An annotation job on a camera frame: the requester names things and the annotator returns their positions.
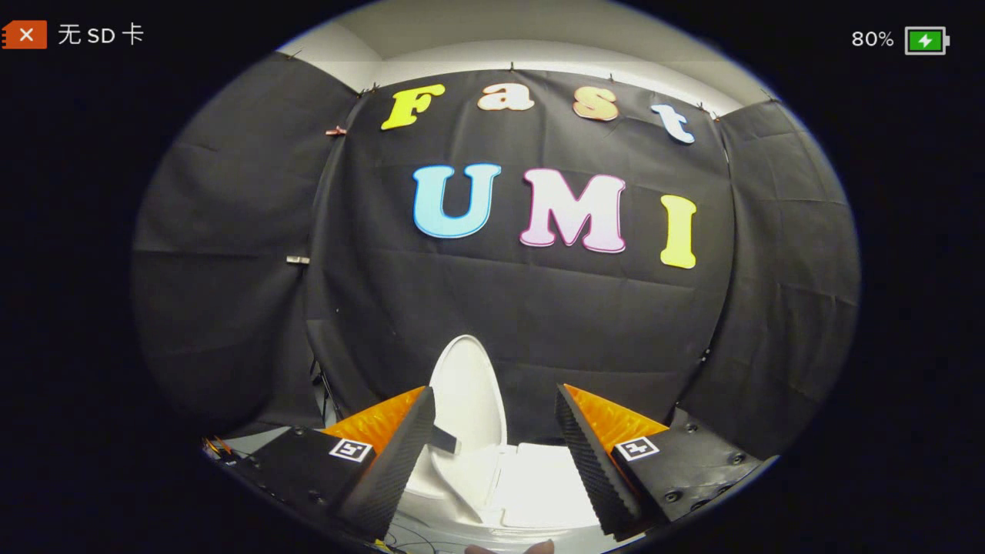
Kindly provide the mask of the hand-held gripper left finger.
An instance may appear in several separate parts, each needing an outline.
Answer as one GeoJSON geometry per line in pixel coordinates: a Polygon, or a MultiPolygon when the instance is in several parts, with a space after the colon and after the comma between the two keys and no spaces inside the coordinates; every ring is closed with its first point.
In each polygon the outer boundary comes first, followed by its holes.
{"type": "Polygon", "coordinates": [[[423,385],[316,430],[291,427],[255,452],[222,449],[222,471],[268,505],[335,542],[386,539],[436,401],[423,385]]]}

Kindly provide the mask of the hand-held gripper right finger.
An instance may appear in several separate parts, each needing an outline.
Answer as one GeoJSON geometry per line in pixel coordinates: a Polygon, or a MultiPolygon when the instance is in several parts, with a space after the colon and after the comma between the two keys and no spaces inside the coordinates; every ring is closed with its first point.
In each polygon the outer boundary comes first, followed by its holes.
{"type": "Polygon", "coordinates": [[[616,540],[693,525],[764,470],[679,406],[661,422],[560,383],[555,417],[601,530],[616,540]]]}

